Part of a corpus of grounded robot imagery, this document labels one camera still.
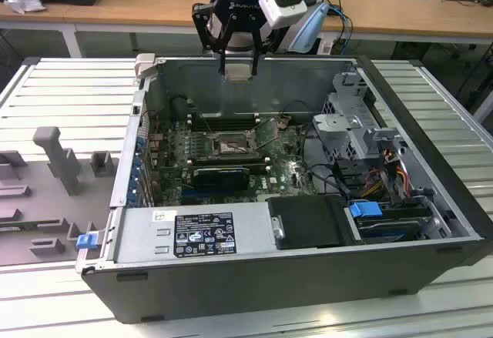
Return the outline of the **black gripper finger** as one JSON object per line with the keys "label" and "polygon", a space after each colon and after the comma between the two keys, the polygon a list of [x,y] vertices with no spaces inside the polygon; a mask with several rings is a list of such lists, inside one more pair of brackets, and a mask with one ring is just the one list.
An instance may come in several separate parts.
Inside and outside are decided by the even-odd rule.
{"label": "black gripper finger", "polygon": [[253,40],[253,61],[251,75],[257,74],[257,66],[261,55],[278,50],[280,43],[285,36],[285,28],[271,29],[266,40],[262,40],[261,29],[267,25],[270,27],[264,16],[250,16],[250,34]]}
{"label": "black gripper finger", "polygon": [[[208,23],[213,20],[213,16],[216,16],[220,23],[217,37],[208,28]],[[235,30],[236,14],[220,8],[216,3],[196,3],[192,7],[192,18],[203,48],[220,55],[219,73],[225,75],[226,48]]]}

